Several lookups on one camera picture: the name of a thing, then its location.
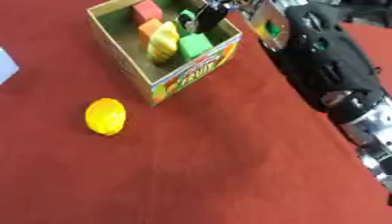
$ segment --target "white paper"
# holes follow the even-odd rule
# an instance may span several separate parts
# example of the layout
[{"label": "white paper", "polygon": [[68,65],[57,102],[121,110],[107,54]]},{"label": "white paper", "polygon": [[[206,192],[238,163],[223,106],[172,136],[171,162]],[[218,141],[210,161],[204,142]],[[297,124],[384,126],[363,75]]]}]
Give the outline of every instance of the white paper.
[{"label": "white paper", "polygon": [[0,47],[0,85],[17,73],[19,67],[8,53]]}]

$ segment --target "green toy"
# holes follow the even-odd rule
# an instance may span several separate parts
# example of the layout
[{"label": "green toy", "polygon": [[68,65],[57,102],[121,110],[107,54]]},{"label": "green toy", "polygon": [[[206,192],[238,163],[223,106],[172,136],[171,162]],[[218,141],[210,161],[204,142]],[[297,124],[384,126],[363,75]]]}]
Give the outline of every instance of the green toy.
[{"label": "green toy", "polygon": [[179,16],[176,18],[175,22],[176,22],[178,34],[181,38],[192,34],[184,27],[184,25],[186,24],[186,21],[193,21],[195,19],[196,19],[196,15],[189,10],[183,10],[181,13],[179,13]]},{"label": "green toy", "polygon": [[213,45],[204,34],[193,33],[179,40],[179,51],[185,62],[197,58],[212,48]]}]

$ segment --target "metal part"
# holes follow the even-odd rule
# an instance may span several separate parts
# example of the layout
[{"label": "metal part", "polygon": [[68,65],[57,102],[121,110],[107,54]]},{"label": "metal part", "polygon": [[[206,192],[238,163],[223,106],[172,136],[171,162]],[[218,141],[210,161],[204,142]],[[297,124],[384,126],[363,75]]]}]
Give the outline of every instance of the metal part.
[{"label": "metal part", "polygon": [[392,192],[392,175],[388,175],[382,169],[382,161],[378,161],[375,158],[362,152],[360,154],[360,159],[362,163],[373,173],[375,178],[380,181],[390,192]]},{"label": "metal part", "polygon": [[392,101],[382,101],[358,119],[341,125],[348,137],[362,146],[376,140],[392,153]]},{"label": "metal part", "polygon": [[[255,0],[240,6],[241,14],[249,21],[265,47],[276,52],[284,49],[290,38],[290,24],[284,15],[287,8],[307,4],[306,0]],[[264,27],[272,22],[281,31],[277,37],[270,35]]]}]

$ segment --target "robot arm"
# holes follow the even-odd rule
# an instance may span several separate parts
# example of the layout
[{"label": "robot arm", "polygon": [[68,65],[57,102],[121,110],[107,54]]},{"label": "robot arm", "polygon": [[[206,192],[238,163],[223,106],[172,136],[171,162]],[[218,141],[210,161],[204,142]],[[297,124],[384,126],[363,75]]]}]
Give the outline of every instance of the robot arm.
[{"label": "robot arm", "polygon": [[367,55],[339,26],[339,13],[306,0],[207,0],[196,32],[237,10],[291,85],[358,146],[358,156],[392,192],[392,99]]}]

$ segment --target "red block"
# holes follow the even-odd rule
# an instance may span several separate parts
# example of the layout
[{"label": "red block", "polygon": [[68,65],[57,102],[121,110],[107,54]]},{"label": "red block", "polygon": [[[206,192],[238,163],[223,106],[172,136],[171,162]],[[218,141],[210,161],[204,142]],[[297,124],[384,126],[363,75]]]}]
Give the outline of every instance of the red block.
[{"label": "red block", "polygon": [[163,12],[152,0],[144,0],[133,6],[133,19],[137,25],[142,25],[150,19],[162,20]]}]

